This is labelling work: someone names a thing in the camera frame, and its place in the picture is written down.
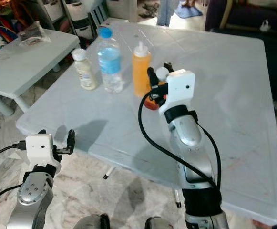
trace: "yellow sauce bottle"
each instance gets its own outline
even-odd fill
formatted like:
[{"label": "yellow sauce bottle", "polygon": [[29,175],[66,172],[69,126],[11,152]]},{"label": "yellow sauce bottle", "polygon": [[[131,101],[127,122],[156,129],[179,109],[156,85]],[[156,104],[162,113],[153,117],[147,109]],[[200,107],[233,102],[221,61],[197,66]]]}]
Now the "yellow sauce bottle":
[{"label": "yellow sauce bottle", "polygon": [[147,74],[150,60],[151,54],[148,47],[139,42],[139,45],[134,48],[132,57],[134,94],[137,97],[143,97],[151,90]]}]

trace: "small white table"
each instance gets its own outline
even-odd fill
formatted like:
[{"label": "small white table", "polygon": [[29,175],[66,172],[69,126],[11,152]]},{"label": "small white table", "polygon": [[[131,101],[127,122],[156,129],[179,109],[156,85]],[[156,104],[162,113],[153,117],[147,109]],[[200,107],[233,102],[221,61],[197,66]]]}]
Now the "small white table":
[{"label": "small white table", "polygon": [[[112,24],[122,50],[125,89],[108,94],[80,87],[71,66],[18,121],[25,135],[46,129],[55,143],[76,132],[76,153],[124,167],[155,182],[179,187],[175,161],[150,146],[140,132],[133,95],[131,50],[142,40],[151,66],[171,62],[196,74],[192,107],[215,139],[222,159],[223,207],[268,225],[277,224],[277,128],[263,42],[208,32],[132,23]],[[99,75],[96,40],[87,50]],[[169,149],[168,125],[157,111],[143,109],[150,137]],[[206,149],[216,172],[215,153]]]},{"label": "small white table", "polygon": [[[21,94],[50,69],[58,70],[59,61],[79,47],[79,38],[75,35],[52,30],[45,32],[51,42],[19,46],[20,40],[17,38],[0,50],[0,95],[14,99],[24,112],[29,106]],[[1,100],[0,111],[5,116],[13,113]]]}]

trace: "white bottle cap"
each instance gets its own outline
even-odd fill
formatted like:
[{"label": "white bottle cap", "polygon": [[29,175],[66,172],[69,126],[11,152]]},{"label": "white bottle cap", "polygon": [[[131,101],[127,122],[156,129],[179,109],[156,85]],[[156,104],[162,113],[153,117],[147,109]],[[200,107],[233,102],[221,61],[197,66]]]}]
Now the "white bottle cap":
[{"label": "white bottle cap", "polygon": [[165,67],[160,67],[156,70],[156,76],[161,82],[166,82],[168,75],[169,71]]},{"label": "white bottle cap", "polygon": [[148,47],[143,42],[139,41],[139,45],[134,48],[134,55],[138,57],[145,57],[149,55]]},{"label": "white bottle cap", "polygon": [[72,51],[72,58],[75,61],[83,61],[86,58],[86,51],[84,49],[75,49]]}]

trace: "jeans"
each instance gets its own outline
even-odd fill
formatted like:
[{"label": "jeans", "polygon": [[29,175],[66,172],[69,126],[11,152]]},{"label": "jeans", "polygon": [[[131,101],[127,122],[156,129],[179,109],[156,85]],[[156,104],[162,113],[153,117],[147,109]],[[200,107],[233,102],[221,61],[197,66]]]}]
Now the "jeans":
[{"label": "jeans", "polygon": [[169,26],[170,19],[173,14],[174,14],[174,1],[173,0],[161,0],[160,7],[158,9],[156,25]]}]

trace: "blue mat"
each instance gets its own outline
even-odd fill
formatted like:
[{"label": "blue mat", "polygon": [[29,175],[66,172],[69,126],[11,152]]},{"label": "blue mat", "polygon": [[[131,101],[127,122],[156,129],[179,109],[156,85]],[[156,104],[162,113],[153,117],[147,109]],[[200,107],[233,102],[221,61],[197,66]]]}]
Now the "blue mat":
[{"label": "blue mat", "polygon": [[182,6],[182,1],[178,4],[177,9],[175,10],[175,13],[180,17],[180,18],[191,18],[195,16],[202,16],[203,14],[201,11],[199,11],[196,7],[183,7]]}]

